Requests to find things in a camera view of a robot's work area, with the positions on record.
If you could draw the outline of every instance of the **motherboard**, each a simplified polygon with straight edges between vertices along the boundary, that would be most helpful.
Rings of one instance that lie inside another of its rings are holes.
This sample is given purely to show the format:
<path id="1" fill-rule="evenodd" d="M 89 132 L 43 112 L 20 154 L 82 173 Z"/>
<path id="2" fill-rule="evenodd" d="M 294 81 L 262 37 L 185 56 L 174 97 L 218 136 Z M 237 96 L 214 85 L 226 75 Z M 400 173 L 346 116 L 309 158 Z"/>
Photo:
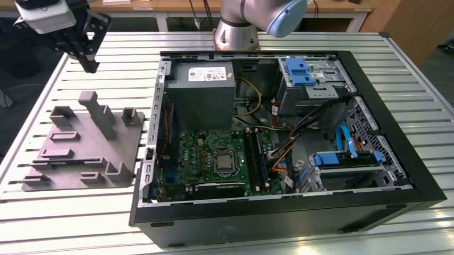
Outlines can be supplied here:
<path id="1" fill-rule="evenodd" d="M 162 169 L 162 199 L 282 194 L 280 176 L 269 176 L 266 162 L 257 156 L 271 149 L 267 130 L 182 132 L 178 167 Z"/>

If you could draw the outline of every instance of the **blue cable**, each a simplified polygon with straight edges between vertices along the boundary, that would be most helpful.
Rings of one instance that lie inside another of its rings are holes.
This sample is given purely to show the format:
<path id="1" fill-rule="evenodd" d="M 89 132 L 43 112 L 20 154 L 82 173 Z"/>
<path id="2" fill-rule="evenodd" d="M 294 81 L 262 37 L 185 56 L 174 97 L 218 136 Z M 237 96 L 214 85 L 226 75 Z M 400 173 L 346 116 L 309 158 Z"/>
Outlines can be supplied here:
<path id="1" fill-rule="evenodd" d="M 305 178 L 305 175 L 306 175 L 306 168 L 305 168 L 305 170 L 300 174 L 298 181 L 301 181 Z"/>
<path id="2" fill-rule="evenodd" d="M 342 134 L 346 137 L 348 148 L 342 146 Z M 350 136 L 350 131 L 346 125 L 340 125 L 336 130 L 336 143 L 338 146 L 338 150 L 348 150 L 352 153 L 352 157 L 358 158 L 357 150 L 356 150 L 356 142 Z"/>

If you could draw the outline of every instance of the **green circuit board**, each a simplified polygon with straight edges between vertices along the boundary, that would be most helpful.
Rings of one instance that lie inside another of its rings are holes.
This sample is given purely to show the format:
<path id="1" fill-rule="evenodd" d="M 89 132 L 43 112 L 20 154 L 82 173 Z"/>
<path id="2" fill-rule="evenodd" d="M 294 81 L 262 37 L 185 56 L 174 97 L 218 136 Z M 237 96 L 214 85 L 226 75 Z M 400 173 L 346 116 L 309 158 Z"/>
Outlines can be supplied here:
<path id="1" fill-rule="evenodd" d="M 266 152 L 273 149 L 267 130 L 261 132 L 259 138 Z M 226 151 L 234 154 L 235 172 L 219 174 L 217 173 L 215 157 Z M 250 187 L 243 131 L 182 132 L 178 168 L 169 171 L 177 176 L 175 181 L 166 185 L 166 196 L 170 201 L 185 200 L 187 187 L 203 183 L 245 183 L 245 196 L 282 194 L 280 178 L 271 179 L 270 187 L 261 191 L 255 191 Z"/>

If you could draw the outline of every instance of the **open computer tower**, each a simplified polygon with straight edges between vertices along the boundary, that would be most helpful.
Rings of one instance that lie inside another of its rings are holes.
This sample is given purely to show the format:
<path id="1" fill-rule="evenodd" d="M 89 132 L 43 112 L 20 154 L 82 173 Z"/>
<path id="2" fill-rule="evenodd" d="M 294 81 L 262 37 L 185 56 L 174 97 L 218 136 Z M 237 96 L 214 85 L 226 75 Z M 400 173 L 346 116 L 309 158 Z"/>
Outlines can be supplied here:
<path id="1" fill-rule="evenodd" d="M 350 52 L 162 52 L 130 225 L 161 247 L 365 231 L 446 199 Z"/>

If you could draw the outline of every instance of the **workbench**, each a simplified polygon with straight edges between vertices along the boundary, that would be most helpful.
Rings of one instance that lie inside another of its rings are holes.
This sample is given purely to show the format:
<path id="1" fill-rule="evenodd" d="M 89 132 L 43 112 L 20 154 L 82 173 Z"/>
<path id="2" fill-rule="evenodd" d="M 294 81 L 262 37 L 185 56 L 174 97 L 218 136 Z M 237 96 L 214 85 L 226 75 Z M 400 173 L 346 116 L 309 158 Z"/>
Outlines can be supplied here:
<path id="1" fill-rule="evenodd" d="M 193 0 L 198 17 L 207 17 L 202 0 Z M 368 14 L 374 8 L 362 0 L 361 4 L 348 0 L 317 0 L 320 4 L 320 19 L 352 19 L 346 32 L 360 32 Z M 222 0 L 209 0 L 214 17 L 221 16 Z M 114 18 L 157 18 L 158 29 L 169 32 L 167 18 L 194 17 L 189 0 L 133 1 L 131 4 L 103 5 L 103 0 L 90 4 L 95 12 L 103 12 Z M 305 18 L 314 18 L 316 5 L 310 4 Z M 12 0 L 0 0 L 0 17 L 19 17 Z"/>
<path id="2" fill-rule="evenodd" d="M 263 50 L 349 50 L 445 191 L 448 200 L 412 212 L 368 232 L 173 249 L 194 254 L 397 254 L 454 248 L 454 109 L 400 50 L 377 33 L 294 33 L 284 39 L 259 34 Z M 0 253 L 142 254 L 161 248 L 129 226 L 134 186 L 122 189 L 22 191 L 27 164 L 51 129 L 50 111 L 95 90 L 114 112 L 135 107 L 151 115 L 162 50 L 213 50 L 213 34 L 201 32 L 109 33 L 95 74 L 65 56 L 0 165 Z M 139 159 L 145 155 L 145 122 Z"/>

